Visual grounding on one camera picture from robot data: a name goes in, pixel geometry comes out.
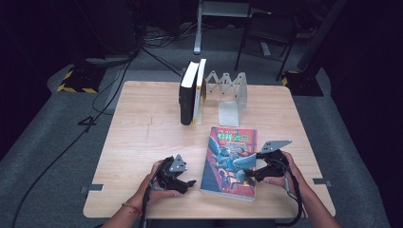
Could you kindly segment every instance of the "metal bracket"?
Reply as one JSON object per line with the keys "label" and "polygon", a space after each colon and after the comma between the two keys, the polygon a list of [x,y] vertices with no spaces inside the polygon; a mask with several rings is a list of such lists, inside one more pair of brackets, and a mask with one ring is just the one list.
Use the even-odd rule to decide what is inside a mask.
{"label": "metal bracket", "polygon": [[186,171],[186,163],[183,161],[182,156],[180,154],[177,155],[175,160],[172,162],[169,171],[171,172],[183,172]]}
{"label": "metal bracket", "polygon": [[332,187],[332,183],[325,179],[313,179],[314,184],[326,184],[327,187]]}
{"label": "metal bracket", "polygon": [[220,88],[219,125],[240,126],[240,116],[246,107],[248,94],[245,73],[239,73],[232,81],[229,73],[223,73],[219,78],[213,70],[205,81],[210,92],[216,87]]}
{"label": "metal bracket", "polygon": [[103,184],[94,183],[89,187],[81,187],[80,193],[87,194],[88,192],[102,192],[104,190]]}
{"label": "metal bracket", "polygon": [[286,146],[293,141],[288,140],[288,141],[267,141],[264,143],[264,146],[260,150],[260,154],[265,154],[265,153],[271,153],[274,152],[283,146]]}

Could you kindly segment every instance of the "white metal bookend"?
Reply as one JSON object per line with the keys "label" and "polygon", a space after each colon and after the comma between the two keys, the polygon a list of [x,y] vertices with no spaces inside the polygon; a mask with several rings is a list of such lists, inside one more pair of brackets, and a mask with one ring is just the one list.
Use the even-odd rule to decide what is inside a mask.
{"label": "white metal bookend", "polygon": [[[210,86],[210,79],[215,83]],[[247,104],[247,83],[244,72],[232,81],[228,73],[223,73],[219,78],[213,70],[206,78],[207,89],[212,92],[216,87],[220,88],[221,100],[219,104],[219,125],[240,126],[240,117]]]}

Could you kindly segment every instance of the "colorful book cover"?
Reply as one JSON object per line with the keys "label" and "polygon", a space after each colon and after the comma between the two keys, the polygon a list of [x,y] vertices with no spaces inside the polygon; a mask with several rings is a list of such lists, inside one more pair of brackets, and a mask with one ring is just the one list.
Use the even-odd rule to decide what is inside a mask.
{"label": "colorful book cover", "polygon": [[243,170],[256,168],[256,129],[212,127],[201,178],[201,191],[253,201],[255,179]]}

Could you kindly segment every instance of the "cable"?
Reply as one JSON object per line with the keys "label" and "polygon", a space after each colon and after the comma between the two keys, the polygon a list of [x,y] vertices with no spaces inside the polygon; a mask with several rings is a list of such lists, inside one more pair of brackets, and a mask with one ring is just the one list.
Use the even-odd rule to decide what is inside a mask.
{"label": "cable", "polygon": [[[95,107],[95,101],[98,99],[98,97],[103,93],[103,92],[105,92],[109,87],[111,87],[116,81],[118,81],[118,79],[121,77],[121,71],[122,71],[122,69],[125,67],[125,65],[123,65],[122,67],[121,67],[121,69],[119,70],[119,75],[118,75],[118,77],[116,77],[116,79],[115,80],[113,80],[113,82],[111,82],[106,88],[104,88],[101,92],[99,92],[98,93],[98,95],[94,98],[94,100],[92,101],[92,108],[95,110],[95,111],[97,111],[98,113],[102,113],[102,110],[99,110],[98,108],[96,108]],[[113,115],[113,113],[103,113],[103,114],[105,114],[105,115],[109,115],[109,116],[112,116]]]}
{"label": "cable", "polygon": [[149,54],[151,57],[153,57],[154,59],[156,59],[158,62],[162,63],[164,66],[168,67],[170,70],[172,70],[172,72],[176,73],[178,76],[182,77],[181,74],[179,74],[177,71],[175,71],[175,69],[173,69],[171,66],[167,65],[166,63],[164,63],[163,61],[161,61],[159,58],[161,57],[157,57],[154,54],[151,54],[148,50],[146,50],[144,47],[142,47],[142,50],[145,51],[145,53]]}
{"label": "cable", "polygon": [[147,203],[148,203],[148,201],[150,200],[151,186],[154,185],[155,177],[156,177],[157,174],[160,172],[161,166],[163,166],[163,164],[165,164],[165,163],[166,163],[166,160],[164,160],[163,162],[161,162],[160,165],[158,165],[157,170],[155,171],[155,173],[154,173],[154,175],[152,176],[150,182],[148,183],[147,188],[145,189],[144,196],[143,196],[143,204],[142,204],[142,211],[143,211],[143,214],[142,214],[142,217],[140,218],[139,228],[143,228],[143,227],[144,227],[145,213],[146,213],[146,211],[147,211]]}
{"label": "cable", "polygon": [[290,174],[291,176],[291,180],[293,181],[293,185],[294,185],[294,190],[296,192],[296,197],[297,197],[297,204],[298,204],[298,212],[297,212],[297,216],[290,222],[286,222],[286,223],[276,223],[276,226],[293,226],[295,224],[297,224],[297,222],[299,221],[299,219],[301,218],[301,214],[302,214],[302,196],[299,192],[299,183],[297,181],[296,176],[293,175],[293,172],[291,171],[291,168],[288,165],[285,165],[283,162],[279,161],[279,160],[275,160],[275,159],[267,159],[270,162],[277,162],[279,164],[281,164],[283,166],[283,168]]}
{"label": "cable", "polygon": [[[284,176],[284,184],[285,184],[284,188],[285,188],[285,191],[287,192],[288,197],[293,199],[296,203],[298,203],[298,199],[295,196],[293,196],[293,194],[291,194],[291,192],[290,192],[290,187],[288,185],[288,179],[285,176]],[[303,216],[306,218],[305,210],[303,208],[302,208],[302,213],[303,213]]]}
{"label": "cable", "polygon": [[114,60],[114,61],[102,61],[99,63],[94,63],[94,62],[89,62],[92,66],[98,67],[98,68],[110,68],[110,67],[117,67],[120,65],[127,64],[130,61],[130,58],[133,56],[137,55],[137,52],[134,53],[133,55],[127,56],[127,58],[123,60]]}
{"label": "cable", "polygon": [[103,45],[106,49],[112,51],[113,53],[116,54],[123,54],[123,55],[132,55],[133,53],[135,53],[137,51],[137,48],[134,48],[132,51],[133,53],[130,52],[119,52],[116,51],[112,48],[110,48],[107,44],[104,43],[104,41],[101,39],[101,37],[99,36],[98,32],[95,30],[95,28],[92,26],[91,22],[89,21],[88,17],[86,16],[86,14],[84,13],[83,8],[80,6],[80,4],[77,2],[77,0],[74,0],[75,4],[77,5],[78,9],[80,10],[80,12],[83,14],[84,18],[86,19],[86,22],[88,23],[89,27],[91,28],[92,32],[94,33],[95,37],[97,37],[98,41],[101,43],[101,45]]}
{"label": "cable", "polygon": [[174,68],[176,68],[177,70],[179,70],[179,71],[181,71],[181,70],[182,70],[181,68],[179,68],[179,67],[175,66],[174,64],[169,63],[168,61],[166,61],[166,60],[165,60],[163,57],[161,57],[161,56],[157,56],[157,55],[154,55],[154,56],[155,56],[156,58],[160,59],[161,61],[165,62],[166,64],[173,66],[173,67],[174,67]]}
{"label": "cable", "polygon": [[[192,28],[194,28],[198,23],[192,25],[191,27],[185,29],[182,34],[179,37],[182,38],[177,38],[174,36],[154,36],[154,32],[157,33],[157,35],[160,35],[160,33],[158,31],[149,31],[148,33],[152,33],[151,37],[147,37],[147,35],[145,35],[145,39],[143,39],[143,46],[147,47],[147,48],[165,48],[167,46],[169,46],[170,44],[174,43],[175,41],[182,41],[190,36],[194,36],[196,35],[196,33],[193,34],[188,34],[186,35],[186,33],[188,31],[190,31]],[[158,45],[152,45],[149,43],[149,41],[155,41],[155,40],[161,40],[160,43]]]}
{"label": "cable", "polygon": [[[126,71],[127,71],[127,68],[128,68],[128,66],[131,64],[131,62],[133,61],[133,59],[134,59],[134,58],[131,58],[130,61],[129,61],[129,63],[126,65],[125,71],[124,71],[124,74],[123,74],[123,77],[122,77],[122,79],[121,79],[121,81],[120,81],[120,83],[119,83],[118,88],[122,85],[122,82],[123,82],[123,80],[124,80],[124,77],[125,77],[125,73],[126,73]],[[94,124],[95,121],[97,121],[98,118],[103,114],[103,112],[110,106],[111,102],[113,101],[113,99],[115,98],[115,96],[117,95],[117,93],[118,93],[118,90],[116,90],[116,92],[115,92],[115,94],[113,95],[112,99],[109,101],[109,103],[107,103],[107,105],[104,107],[104,109],[102,110],[102,112],[99,113],[99,114],[88,124],[88,126],[86,127],[86,129],[84,129],[84,130],[74,139],[74,141],[73,141],[71,144],[69,144],[69,145],[66,147],[66,149],[63,150],[63,152],[62,152],[59,156],[57,156],[57,157],[45,168],[45,170],[35,179],[35,181],[34,181],[34,182],[32,183],[32,185],[29,187],[29,189],[28,189],[28,191],[26,192],[26,194],[21,198],[21,201],[20,201],[20,203],[19,203],[18,206],[17,206],[17,209],[16,209],[16,211],[15,211],[15,213],[14,213],[14,217],[13,217],[13,219],[12,219],[11,228],[15,227],[15,222],[17,221],[18,214],[19,214],[19,212],[20,212],[20,210],[21,210],[21,207],[22,207],[22,205],[23,205],[25,199],[26,199],[27,196],[29,195],[30,191],[31,191],[31,190],[33,189],[33,187],[36,185],[36,183],[47,173],[47,171],[51,168],[51,166],[52,166],[53,164],[55,164],[63,155],[65,155],[66,152],[68,152],[68,150],[71,148],[71,146],[73,146],[73,145],[89,130],[89,128],[92,126],[92,124]]]}

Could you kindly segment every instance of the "book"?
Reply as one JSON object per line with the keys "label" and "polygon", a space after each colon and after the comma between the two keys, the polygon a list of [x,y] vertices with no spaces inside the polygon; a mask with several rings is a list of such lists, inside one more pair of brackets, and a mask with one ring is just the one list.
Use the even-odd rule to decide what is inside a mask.
{"label": "book", "polygon": [[206,59],[201,59],[198,68],[198,77],[196,80],[196,95],[195,104],[193,108],[193,124],[202,123],[202,107],[206,97],[204,66]]}
{"label": "book", "polygon": [[213,126],[201,177],[201,191],[237,200],[253,201],[255,179],[243,170],[256,169],[258,131]]}
{"label": "book", "polygon": [[199,63],[190,62],[181,79],[179,104],[181,107],[181,123],[183,125],[190,125],[192,123],[198,67]]}

